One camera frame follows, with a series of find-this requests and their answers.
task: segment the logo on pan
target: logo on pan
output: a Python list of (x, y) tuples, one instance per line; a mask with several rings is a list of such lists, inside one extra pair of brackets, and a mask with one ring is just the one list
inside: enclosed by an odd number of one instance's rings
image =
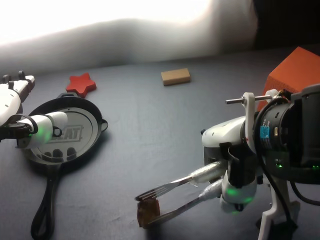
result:
[(83, 129), (83, 125), (67, 125), (62, 130), (62, 135), (59, 137), (52, 137), (48, 144), (80, 142)]

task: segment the cast iron skillet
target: cast iron skillet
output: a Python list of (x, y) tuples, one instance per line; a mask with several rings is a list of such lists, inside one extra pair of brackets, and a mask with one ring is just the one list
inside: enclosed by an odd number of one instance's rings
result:
[(108, 127), (99, 109), (73, 92), (62, 93), (58, 98), (42, 104), (30, 116), (57, 111), (65, 112), (68, 116), (63, 135), (52, 138), (41, 147), (23, 151), (32, 165), (47, 176), (46, 190), (31, 225), (31, 236), (35, 240), (49, 239), (54, 231), (55, 193), (62, 170), (76, 168), (79, 160), (88, 156), (88, 150)]

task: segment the star-shaped object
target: star-shaped object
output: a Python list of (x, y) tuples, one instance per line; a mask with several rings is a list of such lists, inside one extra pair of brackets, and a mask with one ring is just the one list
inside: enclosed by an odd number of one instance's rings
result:
[(91, 80), (88, 72), (81, 76), (70, 76), (70, 84), (65, 88), (67, 92), (77, 93), (80, 97), (85, 98), (88, 92), (97, 88), (96, 83)]

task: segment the orange block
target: orange block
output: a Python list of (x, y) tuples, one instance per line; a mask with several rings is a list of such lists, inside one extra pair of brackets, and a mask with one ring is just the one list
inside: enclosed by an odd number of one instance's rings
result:
[[(268, 76), (263, 94), (271, 89), (286, 89), (292, 93), (300, 92), (309, 85), (320, 83), (320, 56), (297, 47)], [(266, 101), (258, 106), (260, 111)]]

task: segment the robotic hand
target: robotic hand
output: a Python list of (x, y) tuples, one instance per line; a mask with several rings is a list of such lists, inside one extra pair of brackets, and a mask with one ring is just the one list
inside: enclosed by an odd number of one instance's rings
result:
[(68, 122), (64, 112), (46, 115), (23, 115), (22, 104), (35, 86), (33, 76), (18, 74), (19, 80), (12, 81), (9, 75), (0, 81), (0, 141), (17, 139), (18, 148), (36, 148), (59, 137)]

